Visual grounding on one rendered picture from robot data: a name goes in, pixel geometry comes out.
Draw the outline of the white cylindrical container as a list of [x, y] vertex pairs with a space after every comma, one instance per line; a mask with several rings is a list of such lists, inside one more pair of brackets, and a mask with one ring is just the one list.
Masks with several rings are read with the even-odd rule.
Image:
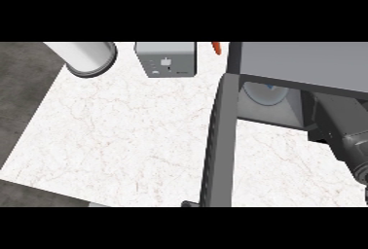
[[118, 50], [113, 42], [45, 42], [44, 45], [79, 78], [97, 77], [115, 63]]

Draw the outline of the glass microwave turntable plate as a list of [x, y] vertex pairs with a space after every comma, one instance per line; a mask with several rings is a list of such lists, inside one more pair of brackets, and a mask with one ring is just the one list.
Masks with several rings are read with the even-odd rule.
[[288, 88], [251, 82], [243, 83], [242, 89], [249, 99], [263, 106], [279, 104], [289, 93]]

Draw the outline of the dark grey microwave door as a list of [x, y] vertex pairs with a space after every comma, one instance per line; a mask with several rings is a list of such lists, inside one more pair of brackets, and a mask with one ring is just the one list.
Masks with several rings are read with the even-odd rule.
[[221, 76], [212, 104], [202, 181], [200, 207], [230, 207], [236, 143], [237, 75]]

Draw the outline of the grey box appliance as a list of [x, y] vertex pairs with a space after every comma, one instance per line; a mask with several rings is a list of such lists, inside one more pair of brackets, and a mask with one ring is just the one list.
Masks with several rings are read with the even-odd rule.
[[132, 50], [149, 78], [195, 76], [195, 42], [135, 42]]

